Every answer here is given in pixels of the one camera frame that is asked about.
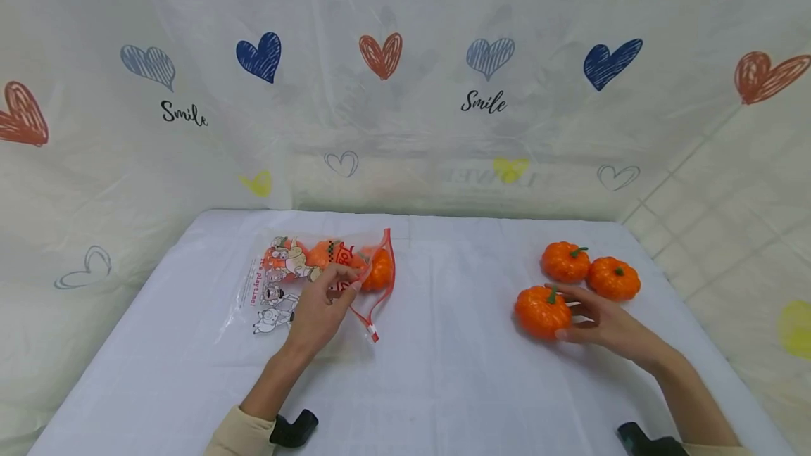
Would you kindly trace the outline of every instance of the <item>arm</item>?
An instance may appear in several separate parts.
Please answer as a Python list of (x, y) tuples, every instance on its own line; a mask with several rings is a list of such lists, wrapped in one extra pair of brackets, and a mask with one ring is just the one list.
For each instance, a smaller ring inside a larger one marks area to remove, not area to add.
[(739, 446), (735, 431), (721, 413), (693, 365), (616, 303), (576, 286), (558, 286), (572, 305), (572, 315), (586, 317), (555, 336), (565, 342), (594, 343), (634, 361), (654, 376), (662, 389), (683, 442)]
[(357, 289), (347, 289), (333, 303), (327, 297), (329, 285), (337, 279), (357, 278), (355, 270), (331, 264), (317, 280), (304, 287), (287, 340), (270, 358), (256, 385), (239, 406), (242, 412), (259, 419), (276, 419), (293, 385), (318, 351), (335, 336), (358, 294)]
[(338, 279), (357, 278), (357, 270), (329, 265), (319, 279), (304, 287), (286, 342), (268, 360), (241, 405), (225, 415), (205, 456), (259, 456), (272, 450), (268, 439), (279, 409), (310, 361), (337, 333), (358, 294), (360, 282), (355, 281), (334, 300), (327, 296), (327, 289)]
[(648, 371), (664, 393), (679, 435), (688, 444), (738, 446), (735, 431), (689, 361), (670, 348)]

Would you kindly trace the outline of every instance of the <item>plastic bag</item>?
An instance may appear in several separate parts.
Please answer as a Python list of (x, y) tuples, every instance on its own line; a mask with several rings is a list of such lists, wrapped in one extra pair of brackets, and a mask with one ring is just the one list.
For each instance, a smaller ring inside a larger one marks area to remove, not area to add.
[[(390, 230), (342, 237), (266, 230), (251, 247), (214, 354), (229, 365), (266, 361), (287, 338), (302, 289), (331, 262), (362, 270), (362, 287), (352, 303), (353, 315), (319, 357), (350, 355), (368, 341), (377, 342), (372, 317), (391, 295), (396, 273)], [(343, 291), (348, 286), (350, 282), (338, 281), (329, 289)]]

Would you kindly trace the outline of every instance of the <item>heart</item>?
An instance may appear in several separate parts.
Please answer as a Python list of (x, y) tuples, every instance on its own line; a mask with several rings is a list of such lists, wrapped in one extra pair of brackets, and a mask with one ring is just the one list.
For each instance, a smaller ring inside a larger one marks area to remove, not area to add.
[(634, 61), (642, 49), (641, 39), (632, 39), (618, 47), (617, 51), (608, 51), (608, 46), (598, 44), (593, 47), (586, 60), (583, 61), (583, 72), (586, 78), (597, 88), (597, 92), (605, 88), (617, 74), (622, 72)]
[(258, 49), (248, 41), (237, 42), (237, 60), (242, 68), (268, 83), (273, 83), (279, 59), (282, 59), (282, 40), (275, 32), (266, 32), (258, 40)]
[(175, 81), (175, 65), (163, 50), (152, 46), (147, 51), (131, 44), (121, 48), (121, 61), (130, 72), (148, 80), (163, 84), (174, 93), (172, 82)]
[(786, 353), (811, 360), (811, 303), (794, 300), (786, 305), (778, 330)]
[(810, 65), (811, 55), (799, 55), (772, 68), (772, 59), (767, 54), (752, 51), (735, 68), (735, 87), (743, 104), (759, 103), (794, 83)]
[(110, 259), (110, 254), (102, 247), (93, 245), (84, 254), (84, 269), (63, 275), (62, 278), (54, 282), (54, 287), (66, 290), (95, 284), (97, 281), (102, 281), (110, 276), (112, 270), (113, 262)]
[(381, 81), (387, 80), (391, 74), (394, 74), (403, 51), (403, 38), (398, 32), (389, 35), (389, 38), (383, 43), (383, 50), (380, 50), (377, 40), (370, 35), (362, 35), (358, 45), (366, 65), (380, 77)]
[(528, 167), (528, 158), (509, 160), (508, 158), (497, 157), (493, 159), (493, 170), (498, 174), (498, 178), (501, 178), (501, 181), (506, 184), (516, 182)]
[(484, 79), (490, 81), (490, 77), (513, 57), (513, 53), (515, 42), (512, 39), (501, 38), (493, 44), (486, 39), (476, 39), (467, 49), (466, 60), (474, 71), (484, 74)]
[[(606, 179), (603, 179), (603, 173), (607, 172), (608, 170), (610, 170), (610, 172), (612, 173), (612, 178), (608, 178), (607, 182)], [(610, 191), (618, 191), (623, 187), (627, 187), (631, 182), (633, 182), (637, 177), (639, 177), (640, 172), (641, 169), (639, 169), (639, 167), (637, 166), (629, 166), (620, 170), (620, 172), (617, 172), (617, 170), (614, 169), (613, 166), (603, 164), (603, 166), (600, 166), (599, 169), (597, 169), (597, 178), (600, 180), (600, 183), (603, 184), (603, 187), (605, 187), (606, 189)], [(622, 175), (624, 173), (628, 174), (626, 175), (625, 180), (623, 181)]]
[[(344, 166), (344, 158), (349, 157), (352, 160), (352, 164), (346, 164)], [(324, 162), (326, 162), (327, 166), (330, 169), (334, 170), (337, 174), (340, 174), (343, 178), (349, 178), (351, 175), (358, 170), (358, 154), (352, 151), (346, 151), (341, 154), (341, 157), (338, 158), (335, 153), (326, 153), (324, 156)]]
[(260, 198), (267, 198), (267, 196), (270, 195), (272, 179), (268, 170), (263, 170), (260, 174), (257, 174), (254, 179), (245, 178), (240, 175), (239, 181), (249, 188), (253, 194), (260, 196)]
[(6, 83), (8, 113), (0, 110), (0, 139), (43, 146), (48, 142), (48, 124), (39, 104), (24, 84)]

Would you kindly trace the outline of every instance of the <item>right hand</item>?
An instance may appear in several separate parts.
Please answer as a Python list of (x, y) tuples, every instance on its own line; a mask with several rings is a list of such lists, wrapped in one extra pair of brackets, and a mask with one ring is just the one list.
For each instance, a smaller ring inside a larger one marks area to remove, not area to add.
[[(330, 263), (318, 279), (304, 286), (284, 343), (287, 348), (302, 351), (311, 359), (332, 340), (358, 295), (359, 274), (356, 269)], [(340, 297), (329, 290), (329, 286), (338, 280), (352, 281)]]
[(677, 353), (617, 303), (583, 287), (558, 285), (557, 290), (567, 303), (577, 302), (570, 306), (572, 316), (588, 319), (576, 322), (570, 328), (559, 329), (555, 337), (562, 342), (604, 346), (612, 353), (634, 361), (648, 372)]

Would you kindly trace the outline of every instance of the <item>sleeve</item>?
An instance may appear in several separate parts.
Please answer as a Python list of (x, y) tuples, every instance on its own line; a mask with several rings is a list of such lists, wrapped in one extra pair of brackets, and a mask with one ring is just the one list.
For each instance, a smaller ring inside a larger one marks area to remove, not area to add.
[(271, 455), (275, 445), (270, 435), (276, 421), (251, 417), (239, 407), (232, 407), (214, 431), (204, 456), (264, 456)]
[(752, 456), (743, 447), (711, 447), (709, 445), (682, 444), (690, 456)]

